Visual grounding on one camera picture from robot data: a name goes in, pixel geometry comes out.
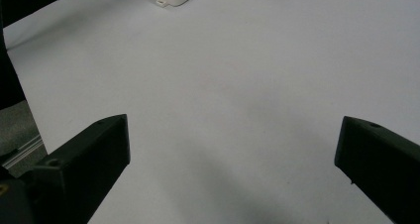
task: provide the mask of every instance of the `white table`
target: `white table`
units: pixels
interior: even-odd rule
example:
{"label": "white table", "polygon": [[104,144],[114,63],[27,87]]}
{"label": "white table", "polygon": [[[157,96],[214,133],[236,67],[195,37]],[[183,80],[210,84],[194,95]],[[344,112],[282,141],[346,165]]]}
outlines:
{"label": "white table", "polygon": [[60,0],[6,28],[51,152],[127,113],[92,224],[391,223],[334,166],[343,116],[420,143],[420,0]]}

